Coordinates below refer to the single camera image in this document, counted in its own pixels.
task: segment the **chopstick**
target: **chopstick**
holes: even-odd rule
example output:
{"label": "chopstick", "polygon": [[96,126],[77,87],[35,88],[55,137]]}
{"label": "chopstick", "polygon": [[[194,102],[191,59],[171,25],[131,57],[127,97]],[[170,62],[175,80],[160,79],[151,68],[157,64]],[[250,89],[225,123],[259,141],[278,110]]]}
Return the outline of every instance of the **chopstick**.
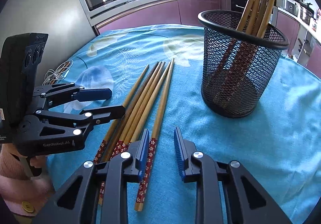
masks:
{"label": "chopstick", "polygon": [[[273,5],[274,5],[274,0],[268,0],[268,4],[267,4],[267,7],[266,7],[266,10],[264,13],[262,23],[260,25],[258,33],[256,34],[256,36],[259,38],[263,38],[265,35],[265,31],[266,31],[267,26],[269,24],[269,18],[272,13]],[[229,76],[226,79],[226,80],[237,79],[238,82],[233,87],[232,91],[230,91],[228,93],[228,95],[225,96],[225,99],[227,101],[226,105],[228,104],[228,101],[232,98],[234,93],[237,92],[241,82],[244,80],[244,77],[245,77],[248,69],[250,68],[251,63],[253,62],[253,59],[255,57],[255,54],[256,54],[258,48],[259,48],[259,46],[253,47],[252,44],[247,43],[247,42],[241,43],[240,48],[234,58],[234,61],[232,63],[230,71],[229,71],[229,75],[232,75],[232,76]],[[240,62],[242,62],[242,60],[246,60],[246,63],[244,65],[240,66],[239,64],[240,64]]]}
{"label": "chopstick", "polygon": [[135,117],[137,115],[137,112],[138,112],[140,106],[142,105],[142,103],[143,103],[143,101],[145,99],[145,96],[147,95],[149,89],[152,88],[153,82],[155,80],[158,81],[158,77],[159,77],[160,72],[163,69],[164,65],[165,65],[164,62],[160,62],[158,64],[156,70],[154,71],[152,77],[148,81],[146,88],[142,92],[142,95],[139,97],[139,99],[138,99],[138,101],[137,101],[137,103],[136,103],[136,105],[135,105],[135,107],[134,107],[134,109],[133,109],[133,111],[132,111],[132,113],[131,113],[131,115],[130,115],[130,117],[129,117],[129,119],[128,119],[128,121],[127,121],[127,123],[126,123],[126,125],[125,125],[125,127],[123,129],[123,131],[122,131],[122,133],[121,133],[121,135],[120,135],[119,141],[117,142],[117,145],[116,145],[116,147],[115,147],[115,149],[114,149],[114,151],[113,151],[113,153],[111,155],[111,158],[113,158],[115,155],[119,154],[120,151],[123,149],[123,143],[124,143],[124,141],[125,141],[125,139],[127,137],[127,134],[129,132],[130,128],[131,128],[131,125],[132,125],[132,123],[133,123],[133,121],[134,121],[134,119],[135,119]]}
{"label": "chopstick", "polygon": [[142,181],[139,184],[139,189],[137,192],[137,197],[136,197],[136,202],[135,202],[135,210],[136,211],[142,211],[143,206],[144,206],[146,192],[147,192],[147,184],[149,181],[151,167],[153,164],[157,141],[158,141],[158,137],[159,137],[159,132],[160,132],[161,125],[162,125],[162,120],[163,120],[164,111],[165,111],[165,107],[166,107],[168,91],[169,91],[170,84],[171,84],[171,76],[172,76],[172,72],[173,72],[173,67],[174,67],[174,58],[171,61],[170,69],[169,69],[167,77],[166,77],[165,86],[164,86],[162,96],[160,98],[160,102],[159,102],[158,109],[157,109],[153,132],[151,134],[151,139],[149,142],[149,151],[150,152],[148,153],[145,174],[144,174]]}
{"label": "chopstick", "polygon": [[144,82],[142,83],[142,85],[139,87],[139,89],[137,90],[134,98],[132,99],[132,101],[129,104],[129,107],[126,109],[126,113],[125,116],[123,117],[123,119],[121,120],[118,128],[116,129],[116,132],[114,133],[113,139],[110,141],[107,150],[105,152],[105,154],[103,154],[102,158],[101,158],[101,162],[105,162],[105,161],[109,161],[110,157],[114,151],[114,148],[120,138],[120,135],[135,107],[135,105],[137,104],[138,99],[140,98],[140,96],[142,95],[143,90],[146,88],[146,85],[148,83],[148,81],[150,80],[150,78],[152,77],[154,71],[156,70],[157,66],[158,66],[159,62],[157,62],[154,67],[151,69],[151,71],[149,72],[148,76],[146,77],[146,79],[144,80]]}
{"label": "chopstick", "polygon": [[159,90],[160,90],[160,88],[161,88],[161,86],[162,86],[162,84],[163,84],[163,82],[165,80],[165,77],[167,76],[167,73],[168,73],[168,70],[170,69],[170,66],[171,66],[171,62],[167,65],[167,67],[166,67],[165,71],[163,72],[160,80],[158,81],[158,83],[156,85],[156,88],[153,91],[153,94],[151,95],[151,97],[150,97],[150,99],[149,99],[149,101],[147,103],[147,106],[146,106],[146,108],[145,108],[145,110],[144,110],[144,112],[142,114],[142,117],[140,118],[140,120],[138,122],[138,125],[137,125],[137,127],[135,129],[135,132],[134,132],[130,142],[136,142],[138,140],[138,138],[139,138],[139,136],[141,134],[141,131],[142,131],[144,125],[145,125],[145,122],[147,120],[147,117],[148,117],[148,115],[149,115],[149,113],[150,113],[150,111],[151,111],[151,109],[152,109],[152,107],[154,105],[154,102],[156,100],[158,92],[159,92]]}
{"label": "chopstick", "polygon": [[257,13],[258,13],[259,6],[260,6],[260,1],[261,0],[254,0],[254,2],[253,2],[252,12],[251,12],[250,19],[248,21],[248,26],[245,30],[245,34],[251,34],[253,31],[254,23],[256,21]]}
{"label": "chopstick", "polygon": [[[137,87],[139,86],[139,84],[140,84],[142,78],[144,77],[146,71],[148,70],[148,68],[149,68],[149,65],[147,65],[147,66],[145,67],[145,69],[143,70],[143,72],[141,73],[141,75],[139,76],[139,78],[137,79],[136,83],[133,85],[133,87],[132,87],[131,90],[129,91],[129,93],[128,93],[126,99],[125,99],[125,101],[123,102],[123,107],[126,108],[126,107],[128,106],[130,100],[132,99],[132,97],[133,97],[133,95],[134,95]],[[102,140],[102,143],[100,144],[99,149],[98,149],[98,151],[97,151],[97,153],[96,153],[96,156],[95,156],[95,158],[94,158],[94,160],[93,160],[94,163],[97,164],[97,163],[99,162],[99,160],[100,160],[103,152],[104,152],[105,149],[106,149],[106,146],[107,146],[110,138],[112,137],[112,135],[113,135],[113,133],[114,133],[114,131],[115,131],[115,129],[116,129],[116,127],[117,127],[117,125],[118,125],[118,123],[119,123],[120,121],[121,121],[121,119],[116,119],[116,120],[113,120],[113,122],[110,124],[109,129],[108,129],[107,133],[105,134],[105,137],[104,137],[104,139]]]}
{"label": "chopstick", "polygon": [[[246,24],[246,21],[248,20],[248,15],[250,14],[250,11],[251,11],[251,8],[253,6],[253,2],[254,0],[248,0],[247,3],[246,3],[246,6],[245,6],[245,9],[244,9],[244,12],[242,14],[242,17],[241,17],[241,20],[239,21],[239,24],[236,28],[236,31],[240,31],[242,32],[244,27],[245,27],[245,24]],[[237,40],[235,39],[232,39],[227,50],[225,51],[221,61],[219,62],[219,65],[218,65],[218,68],[216,70],[216,74],[219,75],[220,72],[222,71],[227,59],[229,58],[230,54],[232,53],[233,49],[234,49],[234,46],[236,44]]]}
{"label": "chopstick", "polygon": [[269,24],[269,19],[270,19],[271,13],[272,13],[273,5],[274,5],[274,0],[269,0],[266,10],[265,10],[265,14],[264,14],[262,23],[261,23],[259,31],[256,35],[259,38],[264,37],[265,31],[267,29],[267,25]]}
{"label": "chopstick", "polygon": [[262,23],[262,19],[265,13],[265,9],[266,9],[266,4],[267,4],[267,0],[262,0],[261,1],[261,5],[260,5],[260,9],[259,9],[259,13],[257,15],[257,19],[252,31],[252,35],[257,35],[257,32],[259,31],[260,25]]}
{"label": "chopstick", "polygon": [[152,96],[156,86],[158,85],[160,78],[161,78],[161,72],[163,71],[163,68],[165,66],[165,62],[163,62],[162,66],[160,67],[160,70],[158,71],[157,76],[155,77],[150,89],[147,92],[147,95],[144,98],[144,101],[142,102],[141,106],[139,107],[139,110],[137,111],[136,117],[133,120],[132,125],[130,126],[130,129],[126,135],[126,138],[124,140],[124,144],[129,144],[129,142],[131,142],[131,139],[134,135],[134,132],[138,126],[138,123],[140,121],[140,118],[142,117],[142,114],[147,106],[147,104],[149,103],[150,97]]}

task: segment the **purple cabinet door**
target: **purple cabinet door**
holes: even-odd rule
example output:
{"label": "purple cabinet door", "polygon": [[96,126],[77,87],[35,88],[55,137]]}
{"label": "purple cabinet door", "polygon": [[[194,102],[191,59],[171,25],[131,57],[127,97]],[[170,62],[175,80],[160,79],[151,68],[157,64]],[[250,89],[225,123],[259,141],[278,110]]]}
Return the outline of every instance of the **purple cabinet door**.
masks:
{"label": "purple cabinet door", "polygon": [[205,10],[219,10],[220,0],[177,0],[182,25],[201,26],[197,16]]}
{"label": "purple cabinet door", "polygon": [[321,46],[315,44],[306,66],[317,77],[321,78]]}
{"label": "purple cabinet door", "polygon": [[143,10],[138,10],[107,24],[100,28],[99,32],[103,33],[107,30],[158,24],[180,24],[177,1],[161,3]]}
{"label": "purple cabinet door", "polygon": [[290,43],[288,53],[291,53],[298,36],[298,22],[290,16],[279,11],[276,21],[276,27],[288,38],[288,41]]}

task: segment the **red patterned chopstick handle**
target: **red patterned chopstick handle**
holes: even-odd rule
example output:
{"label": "red patterned chopstick handle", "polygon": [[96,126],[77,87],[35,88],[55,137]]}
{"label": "red patterned chopstick handle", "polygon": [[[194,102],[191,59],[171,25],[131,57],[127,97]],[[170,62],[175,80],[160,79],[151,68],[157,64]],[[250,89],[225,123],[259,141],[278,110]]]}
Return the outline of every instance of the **red patterned chopstick handle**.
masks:
{"label": "red patterned chopstick handle", "polygon": [[104,153],[106,147],[107,147],[107,142],[105,140],[102,140],[102,143],[99,146],[99,149],[96,153],[96,156],[94,158],[94,163],[97,164],[100,161],[100,158],[102,157],[102,154]]}
{"label": "red patterned chopstick handle", "polygon": [[150,139],[145,174],[142,181],[139,183],[139,188],[138,188],[137,197],[136,197],[135,210],[137,211],[142,210],[142,206],[145,201],[145,196],[147,192],[148,181],[150,178],[151,167],[155,156],[156,146],[157,146],[157,139],[155,138]]}
{"label": "red patterned chopstick handle", "polygon": [[[124,141],[121,141],[121,140],[118,140],[117,144],[116,144],[116,147],[113,151],[113,154],[111,155],[111,158],[112,159],[113,157],[115,157],[116,155],[124,152],[124,151],[127,151],[128,149],[128,144],[125,144],[123,143]],[[101,184],[101,188],[100,188],[100,191],[99,191],[99,199],[102,200],[102,198],[104,197],[104,192],[105,192],[105,182],[102,182]]]}

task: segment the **leaf pattern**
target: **leaf pattern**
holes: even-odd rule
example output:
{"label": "leaf pattern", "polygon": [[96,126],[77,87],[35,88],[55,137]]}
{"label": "leaf pattern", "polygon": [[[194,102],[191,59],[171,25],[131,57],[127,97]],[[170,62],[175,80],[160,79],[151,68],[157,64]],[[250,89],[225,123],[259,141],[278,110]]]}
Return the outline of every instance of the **leaf pattern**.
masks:
{"label": "leaf pattern", "polygon": [[204,37],[201,35],[180,35],[164,40],[164,53],[171,60],[175,58],[175,64],[189,67],[189,59],[203,60]]}
{"label": "leaf pattern", "polygon": [[122,48],[108,51],[102,59],[108,61],[109,68],[113,74],[114,83],[117,90],[113,92],[116,98],[122,96],[136,82],[145,67],[146,50],[140,48]]}
{"label": "leaf pattern", "polygon": [[103,36],[94,41],[87,50],[87,56],[94,57],[97,55],[97,51],[118,41],[119,38],[126,36],[128,33],[120,33],[114,35]]}

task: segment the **kitchen cabinet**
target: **kitchen cabinet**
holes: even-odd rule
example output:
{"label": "kitchen cabinet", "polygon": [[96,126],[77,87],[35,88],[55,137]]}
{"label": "kitchen cabinet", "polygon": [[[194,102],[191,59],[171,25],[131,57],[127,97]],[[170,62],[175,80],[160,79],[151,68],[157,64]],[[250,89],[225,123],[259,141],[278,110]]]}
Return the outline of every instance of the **kitchen cabinet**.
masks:
{"label": "kitchen cabinet", "polygon": [[205,10],[227,9],[227,0],[172,0],[122,16],[99,29],[108,30],[157,24],[201,26],[198,14]]}
{"label": "kitchen cabinet", "polygon": [[315,44],[309,61],[307,63],[306,68],[309,69],[312,73],[314,73],[317,77],[321,78],[321,46],[319,44]]}
{"label": "kitchen cabinet", "polygon": [[231,11],[243,13],[248,0],[231,0]]}
{"label": "kitchen cabinet", "polygon": [[179,6],[176,0],[151,6],[121,17],[99,29],[100,33],[107,30],[131,28],[158,24],[181,24]]}
{"label": "kitchen cabinet", "polygon": [[177,0],[182,25],[201,26],[198,14],[205,10],[219,10],[219,0]]}
{"label": "kitchen cabinet", "polygon": [[297,40],[299,25],[300,24],[296,19],[284,14],[281,11],[278,12],[276,27],[288,38],[290,43],[288,48],[289,54],[291,54]]}

